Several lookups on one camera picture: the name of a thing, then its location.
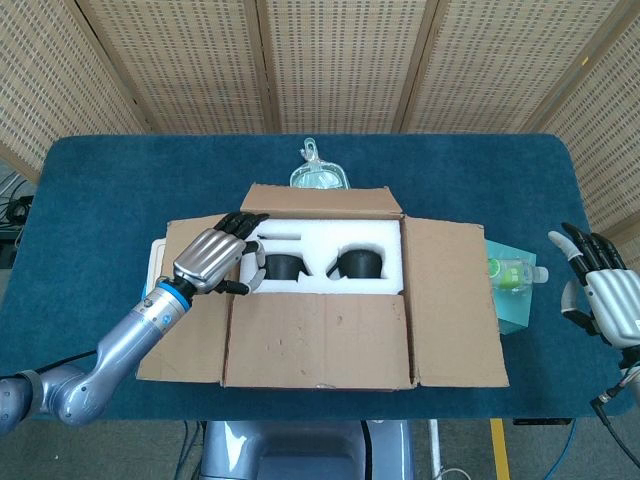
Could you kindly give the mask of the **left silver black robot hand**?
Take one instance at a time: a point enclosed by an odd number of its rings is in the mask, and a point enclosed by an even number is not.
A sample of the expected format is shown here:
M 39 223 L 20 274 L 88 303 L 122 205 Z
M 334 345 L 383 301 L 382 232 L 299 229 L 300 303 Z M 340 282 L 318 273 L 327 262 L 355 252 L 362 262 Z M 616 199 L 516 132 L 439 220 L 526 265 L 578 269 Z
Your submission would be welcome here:
M 266 254 L 262 243 L 248 240 L 265 220 L 266 213 L 233 212 L 214 227 L 204 230 L 173 262 L 173 277 L 168 285 L 185 299 L 195 295 L 230 293 L 248 295 L 257 290 L 266 277 Z M 248 281 L 226 280 L 245 255 L 255 255 L 257 271 Z

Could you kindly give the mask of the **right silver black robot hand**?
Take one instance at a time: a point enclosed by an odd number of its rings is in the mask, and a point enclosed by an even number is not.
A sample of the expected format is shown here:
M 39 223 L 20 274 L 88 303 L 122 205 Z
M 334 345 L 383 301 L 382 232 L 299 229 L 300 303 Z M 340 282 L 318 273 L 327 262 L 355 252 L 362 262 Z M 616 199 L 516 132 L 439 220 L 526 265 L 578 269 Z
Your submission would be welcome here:
M 575 278 L 561 296 L 561 314 L 616 349 L 639 345 L 639 275 L 601 234 L 564 222 L 548 238 L 566 257 Z

